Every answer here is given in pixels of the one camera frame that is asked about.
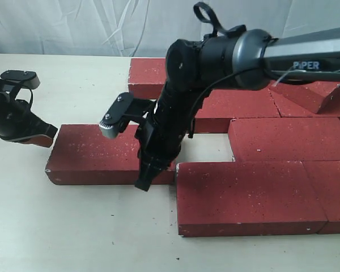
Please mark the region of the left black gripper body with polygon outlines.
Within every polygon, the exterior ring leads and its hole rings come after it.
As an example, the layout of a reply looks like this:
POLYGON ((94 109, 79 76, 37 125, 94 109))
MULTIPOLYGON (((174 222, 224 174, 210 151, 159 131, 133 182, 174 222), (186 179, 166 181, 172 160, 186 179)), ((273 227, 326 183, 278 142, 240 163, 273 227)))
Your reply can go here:
POLYGON ((30 100, 11 99, 7 92, 0 91, 0 139, 6 142, 28 143, 39 136, 39 118, 31 112, 30 100))

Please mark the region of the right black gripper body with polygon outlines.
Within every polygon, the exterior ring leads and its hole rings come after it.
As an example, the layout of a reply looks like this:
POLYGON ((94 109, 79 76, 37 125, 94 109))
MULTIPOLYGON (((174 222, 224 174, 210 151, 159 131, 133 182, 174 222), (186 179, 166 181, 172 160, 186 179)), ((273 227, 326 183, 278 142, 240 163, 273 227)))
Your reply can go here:
POLYGON ((191 120, 203 103, 206 87, 180 90, 166 82, 145 123, 139 125, 135 138, 139 140, 140 166, 149 166, 152 159, 167 167, 179 154, 181 142, 191 120))

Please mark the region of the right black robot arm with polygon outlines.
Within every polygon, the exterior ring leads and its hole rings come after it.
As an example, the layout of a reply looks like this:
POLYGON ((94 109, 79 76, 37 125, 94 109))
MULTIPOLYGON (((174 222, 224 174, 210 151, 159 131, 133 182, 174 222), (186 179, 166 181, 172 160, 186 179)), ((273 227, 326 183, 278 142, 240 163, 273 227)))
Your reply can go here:
POLYGON ((195 116, 212 90, 257 91, 272 80, 340 82, 340 28, 277 39, 241 25, 230 36, 179 39, 167 51, 165 72, 161 94, 135 134, 134 185, 143 191, 179 155, 184 137, 193 135, 195 116))

